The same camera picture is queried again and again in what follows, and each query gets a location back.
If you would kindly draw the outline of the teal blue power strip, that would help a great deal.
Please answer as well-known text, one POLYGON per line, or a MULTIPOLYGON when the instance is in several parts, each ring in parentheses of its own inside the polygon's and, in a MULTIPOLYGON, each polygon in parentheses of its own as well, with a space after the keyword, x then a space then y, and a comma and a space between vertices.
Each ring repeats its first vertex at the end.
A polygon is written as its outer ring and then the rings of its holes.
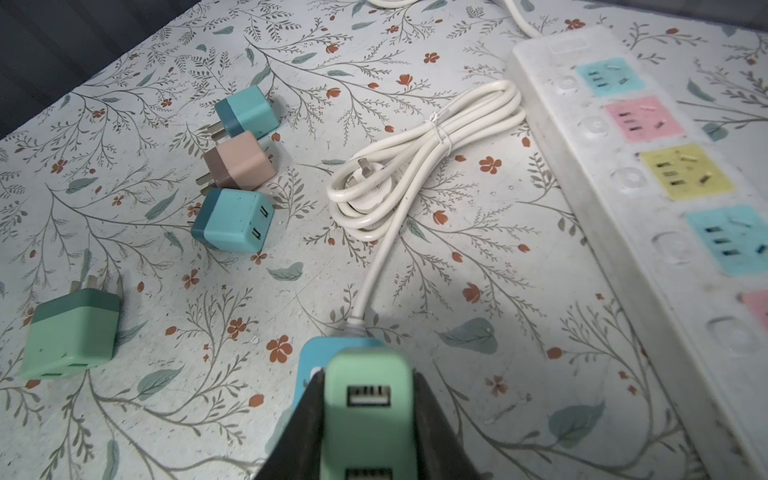
POLYGON ((311 377, 324 370, 331 359, 347 348, 383 347, 384 343, 374 338, 316 337, 309 340, 299 355, 298 373, 293 403, 279 417, 272 436, 266 443, 265 453, 270 455, 287 427, 294 410, 298 407, 311 377))

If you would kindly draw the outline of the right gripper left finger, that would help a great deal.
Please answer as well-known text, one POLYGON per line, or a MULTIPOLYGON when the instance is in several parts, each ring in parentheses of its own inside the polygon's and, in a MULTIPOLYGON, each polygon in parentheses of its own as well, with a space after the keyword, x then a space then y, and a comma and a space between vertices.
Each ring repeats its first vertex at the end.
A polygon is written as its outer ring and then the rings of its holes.
POLYGON ((324 420, 325 373, 316 373, 265 464, 256 474, 264 479, 319 479, 324 420))

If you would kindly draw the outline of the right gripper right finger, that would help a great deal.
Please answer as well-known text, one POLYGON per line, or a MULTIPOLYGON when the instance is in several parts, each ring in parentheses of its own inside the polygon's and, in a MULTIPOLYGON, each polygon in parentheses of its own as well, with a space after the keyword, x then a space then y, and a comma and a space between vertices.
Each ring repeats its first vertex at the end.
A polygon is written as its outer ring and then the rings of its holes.
POLYGON ((418 479, 480 479, 426 378, 415 372, 413 381, 418 479))

